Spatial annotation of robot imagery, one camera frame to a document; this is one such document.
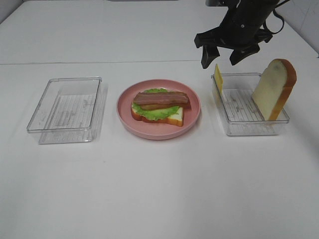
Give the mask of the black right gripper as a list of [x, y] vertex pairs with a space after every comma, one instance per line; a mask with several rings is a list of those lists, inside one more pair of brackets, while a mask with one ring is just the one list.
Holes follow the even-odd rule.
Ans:
[[202, 46], [203, 69], [220, 56], [217, 46], [234, 49], [229, 58], [233, 66], [258, 53], [257, 43], [269, 42], [273, 36], [261, 26], [277, 4], [277, 0], [207, 0], [207, 6], [226, 6], [228, 10], [218, 27], [198, 33], [194, 39], [197, 48]]

